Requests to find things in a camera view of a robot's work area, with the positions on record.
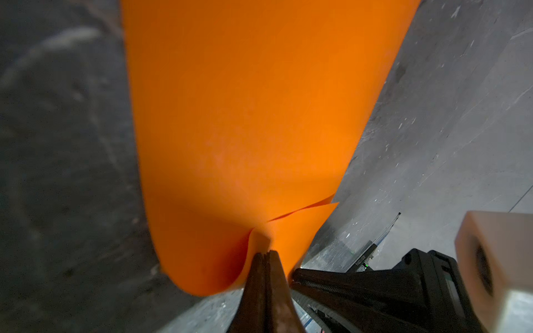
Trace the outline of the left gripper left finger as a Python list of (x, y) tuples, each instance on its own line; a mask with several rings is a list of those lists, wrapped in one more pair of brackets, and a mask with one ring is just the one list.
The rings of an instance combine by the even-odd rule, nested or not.
[(266, 318), (266, 263), (262, 253), (251, 262), (237, 312), (227, 332), (264, 332)]

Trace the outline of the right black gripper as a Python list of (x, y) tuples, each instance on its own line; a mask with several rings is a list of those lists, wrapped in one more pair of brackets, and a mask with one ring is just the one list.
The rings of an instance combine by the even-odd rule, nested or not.
[(427, 331), (484, 331), (455, 259), (413, 248), (395, 267), (408, 271), (297, 269), (290, 288), (294, 299), (326, 332), (420, 332), (421, 292)]

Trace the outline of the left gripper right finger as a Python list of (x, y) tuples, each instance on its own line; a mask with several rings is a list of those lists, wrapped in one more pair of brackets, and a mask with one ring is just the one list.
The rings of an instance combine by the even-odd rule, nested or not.
[(266, 254), (265, 312), (265, 332), (305, 332), (296, 313), (290, 287), (277, 251), (269, 251)]

